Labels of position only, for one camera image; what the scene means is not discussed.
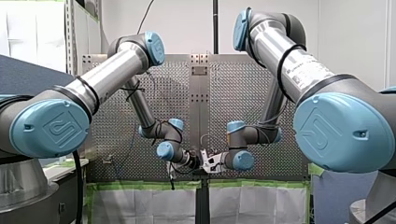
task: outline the metal stand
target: metal stand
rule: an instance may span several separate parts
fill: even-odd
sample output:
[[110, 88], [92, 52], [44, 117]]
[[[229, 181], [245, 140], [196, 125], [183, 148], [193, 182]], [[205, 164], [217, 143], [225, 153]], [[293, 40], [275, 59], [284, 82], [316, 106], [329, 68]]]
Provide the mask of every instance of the metal stand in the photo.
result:
[[201, 187], [195, 194], [195, 224], [210, 224], [209, 176], [204, 170], [199, 170], [194, 175], [198, 175], [201, 181]]

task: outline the white wall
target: white wall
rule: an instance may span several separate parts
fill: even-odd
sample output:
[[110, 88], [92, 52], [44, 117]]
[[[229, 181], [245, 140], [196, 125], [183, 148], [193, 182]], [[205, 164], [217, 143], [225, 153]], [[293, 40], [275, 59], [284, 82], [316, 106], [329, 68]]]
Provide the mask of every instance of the white wall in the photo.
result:
[[[135, 34], [149, 0], [102, 0], [102, 50], [114, 39]], [[318, 0], [219, 0], [219, 53], [233, 50], [233, 25], [246, 7], [287, 12], [298, 17], [307, 33], [307, 46], [318, 55]], [[213, 52], [212, 0], [154, 1], [142, 32], [158, 32], [166, 53]]]
[[390, 1], [320, 0], [319, 60], [377, 91], [386, 87]]

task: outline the green tape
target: green tape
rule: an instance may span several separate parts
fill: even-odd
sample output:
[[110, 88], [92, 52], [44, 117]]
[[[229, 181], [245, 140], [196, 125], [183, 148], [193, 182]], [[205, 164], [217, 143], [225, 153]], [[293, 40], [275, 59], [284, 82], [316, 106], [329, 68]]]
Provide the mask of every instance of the green tape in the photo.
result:
[[86, 191], [86, 196], [85, 200], [87, 201], [87, 216], [88, 216], [88, 224], [92, 224], [92, 205], [93, 205], [93, 193], [94, 189], [93, 188], [88, 188], [87, 185], [87, 191]]
[[311, 183], [309, 181], [307, 181], [306, 184], [306, 218], [305, 218], [305, 224], [309, 224], [310, 222], [310, 218], [311, 218], [311, 208], [310, 208], [310, 204], [311, 204]]
[[[198, 189], [199, 181], [177, 181], [175, 189]], [[152, 189], [152, 190], [169, 190], [169, 182], [146, 182], [146, 181], [117, 181], [106, 183], [91, 183], [87, 188], [93, 190], [117, 190], [117, 189]]]
[[210, 188], [232, 188], [232, 187], [270, 187], [286, 189], [304, 189], [309, 186], [309, 181], [275, 181], [275, 180], [210, 180]]
[[314, 163], [309, 163], [309, 165], [308, 165], [308, 173], [309, 173], [310, 175], [321, 176], [321, 175], [323, 174], [323, 172], [324, 172], [324, 169], [323, 169], [323, 168], [317, 166], [317, 165], [314, 164]]

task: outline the robotic arm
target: robotic arm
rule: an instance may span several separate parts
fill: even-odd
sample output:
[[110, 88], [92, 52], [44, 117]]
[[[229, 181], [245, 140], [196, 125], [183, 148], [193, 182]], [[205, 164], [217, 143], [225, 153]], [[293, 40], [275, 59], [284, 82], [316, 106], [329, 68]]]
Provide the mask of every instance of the robotic arm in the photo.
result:
[[[265, 27], [275, 27], [285, 36], [291, 38], [295, 43], [303, 46], [305, 44], [304, 27], [300, 22], [291, 15], [283, 14], [260, 14], [252, 13], [250, 9], [240, 13], [234, 31], [233, 31], [233, 46], [237, 50], [245, 50], [255, 59], [256, 63], [262, 67], [272, 66], [270, 71], [274, 73], [277, 67], [276, 64], [264, 65], [260, 59], [255, 56], [255, 50], [251, 43], [248, 42], [250, 37], [247, 37], [247, 27], [257, 26], [255, 35], [262, 31]], [[280, 54], [275, 48], [277, 43], [270, 46], [270, 52]], [[229, 170], [246, 171], [250, 170], [254, 164], [254, 158], [250, 152], [247, 151], [248, 145], [257, 144], [273, 144], [277, 143], [282, 138], [282, 130], [278, 127], [278, 118], [282, 111], [286, 108], [285, 95], [279, 88], [276, 77], [272, 77], [268, 94], [266, 96], [262, 116], [257, 125], [246, 125], [242, 120], [231, 121], [227, 124], [227, 140], [229, 151], [222, 152], [215, 155], [213, 158], [215, 163], [207, 162], [207, 172], [217, 173], [221, 169], [210, 170], [214, 166], [219, 167], [217, 164], [222, 164], [222, 168]]]
[[[335, 172], [394, 169], [395, 91], [378, 93], [352, 75], [334, 74], [305, 51], [304, 40], [295, 17], [250, 8], [239, 14], [233, 33], [234, 48], [274, 75], [278, 88], [273, 83], [270, 95], [281, 91], [296, 104], [295, 136], [309, 160]], [[282, 100], [267, 99], [266, 111], [277, 111]]]
[[31, 98], [0, 97], [0, 158], [25, 156], [54, 158], [77, 150], [87, 137], [92, 116], [122, 85], [140, 120], [139, 132], [162, 138], [160, 158], [188, 163], [190, 155], [179, 148], [183, 122], [156, 120], [136, 74], [164, 62], [163, 42], [152, 32], [120, 38], [110, 47], [109, 57], [65, 87], [56, 86]]
[[[162, 64], [164, 61], [164, 54], [163, 51], [158, 49], [163, 49], [163, 44], [161, 39], [154, 33], [119, 38], [110, 45], [107, 56], [111, 59], [117, 55], [117, 52], [123, 51], [124, 49], [146, 45], [153, 46], [153, 48], [146, 50], [148, 55], [153, 56], [151, 58], [152, 63], [154, 65]], [[155, 119], [145, 94], [139, 89], [139, 84], [140, 80], [137, 77], [132, 77], [125, 83], [123, 88], [140, 122], [139, 134], [149, 139], [164, 140], [157, 147], [157, 156], [160, 159], [181, 166], [189, 165], [191, 168], [198, 166], [198, 158], [190, 154], [189, 151], [180, 148], [184, 126], [183, 121], [180, 119], [169, 119], [167, 121]]]

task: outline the silver arm tube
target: silver arm tube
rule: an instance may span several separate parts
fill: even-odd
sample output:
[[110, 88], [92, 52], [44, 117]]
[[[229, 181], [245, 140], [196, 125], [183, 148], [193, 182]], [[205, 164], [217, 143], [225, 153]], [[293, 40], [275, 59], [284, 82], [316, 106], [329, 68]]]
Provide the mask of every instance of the silver arm tube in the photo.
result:
[[139, 79], [137, 79], [137, 77], [132, 77], [125, 84], [125, 89], [133, 91], [125, 91], [125, 94], [127, 97], [132, 94], [128, 98], [128, 102], [134, 107], [134, 112], [140, 121], [140, 125], [145, 129], [151, 127], [154, 124], [155, 118], [146, 100], [145, 94], [142, 91], [136, 91], [138, 84]]
[[[125, 43], [122, 50], [81, 78], [92, 87], [99, 104], [102, 104], [131, 77], [147, 69], [149, 59], [146, 53], [134, 43]], [[95, 93], [86, 84], [76, 79], [64, 88], [74, 93], [93, 114], [98, 102]]]
[[[287, 37], [284, 25], [268, 19], [256, 25], [250, 36], [255, 55], [276, 76], [282, 56], [295, 45]], [[282, 83], [295, 103], [321, 80], [333, 76], [333, 72], [303, 49], [293, 50], [282, 64]]]
[[259, 119], [260, 125], [276, 125], [281, 113], [285, 96], [277, 85], [276, 78], [271, 78], [270, 88], [265, 96], [262, 116]]

